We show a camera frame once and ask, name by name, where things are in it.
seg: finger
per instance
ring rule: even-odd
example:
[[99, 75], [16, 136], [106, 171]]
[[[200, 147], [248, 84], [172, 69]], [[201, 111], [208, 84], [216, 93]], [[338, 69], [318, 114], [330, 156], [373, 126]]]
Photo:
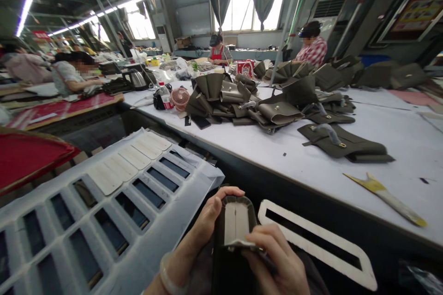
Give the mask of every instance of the finger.
[[241, 254], [245, 257], [249, 262], [249, 267], [254, 273], [255, 278], [260, 284], [260, 288], [264, 295], [278, 295], [280, 292], [278, 291], [277, 285], [275, 284], [274, 279], [269, 273], [266, 266], [263, 262], [257, 257], [256, 254], [251, 251], [242, 250]]
[[293, 250], [292, 250], [291, 246], [287, 242], [280, 227], [278, 227], [276, 224], [269, 224], [266, 226], [258, 225], [258, 226], [254, 227], [253, 231], [259, 232], [262, 234], [271, 235], [273, 238], [275, 238], [275, 240], [277, 241], [279, 246], [283, 249], [283, 251], [286, 253], [286, 255], [289, 256], [290, 254], [293, 254]]
[[218, 216], [220, 215], [221, 210], [222, 210], [222, 201], [220, 200], [220, 198], [216, 197], [214, 199], [214, 203], [212, 204], [207, 214], [208, 221], [215, 222]]
[[255, 243], [259, 247], [266, 249], [269, 256], [277, 266], [277, 269], [280, 270], [287, 264], [287, 254], [271, 235], [253, 231], [251, 234], [246, 235], [246, 239], [249, 242]]
[[245, 192], [238, 187], [221, 187], [219, 191], [214, 195], [221, 200], [228, 195], [244, 196]]

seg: bracelet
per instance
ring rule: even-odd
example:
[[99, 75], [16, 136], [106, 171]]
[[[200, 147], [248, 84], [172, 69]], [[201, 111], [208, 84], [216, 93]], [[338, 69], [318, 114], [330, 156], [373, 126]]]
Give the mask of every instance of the bracelet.
[[181, 288], [174, 284], [174, 282], [169, 279], [168, 272], [166, 271], [166, 267], [168, 266], [169, 259], [171, 258], [172, 253], [168, 252], [166, 253], [162, 260], [160, 261], [160, 280], [163, 283], [163, 286], [166, 288], [166, 291], [168, 291], [171, 295], [186, 295], [189, 287], [189, 281], [186, 283], [186, 285]]

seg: red apron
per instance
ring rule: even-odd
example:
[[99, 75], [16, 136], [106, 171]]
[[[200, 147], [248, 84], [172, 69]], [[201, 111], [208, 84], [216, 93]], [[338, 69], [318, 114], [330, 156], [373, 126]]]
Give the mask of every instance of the red apron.
[[221, 48], [220, 48], [220, 54], [214, 54], [214, 48], [215, 48], [215, 47], [213, 47], [213, 48], [212, 48], [211, 59], [213, 59], [213, 60], [223, 60], [223, 59], [222, 59], [223, 47], [224, 47], [224, 45], [222, 45]]

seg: small fan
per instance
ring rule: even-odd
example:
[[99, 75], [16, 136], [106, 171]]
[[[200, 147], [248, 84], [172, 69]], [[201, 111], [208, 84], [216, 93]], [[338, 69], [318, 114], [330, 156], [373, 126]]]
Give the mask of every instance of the small fan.
[[171, 91], [171, 101], [179, 112], [184, 112], [189, 101], [189, 92], [183, 88], [177, 88]]

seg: water bottle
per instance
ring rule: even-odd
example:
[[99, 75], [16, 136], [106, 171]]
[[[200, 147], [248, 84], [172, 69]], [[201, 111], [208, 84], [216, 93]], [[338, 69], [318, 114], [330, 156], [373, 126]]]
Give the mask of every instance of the water bottle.
[[171, 111], [174, 108], [173, 103], [171, 102], [171, 93], [169, 90], [165, 87], [164, 82], [159, 82], [160, 88], [159, 88], [159, 94], [162, 98], [163, 105], [165, 106], [165, 110]]

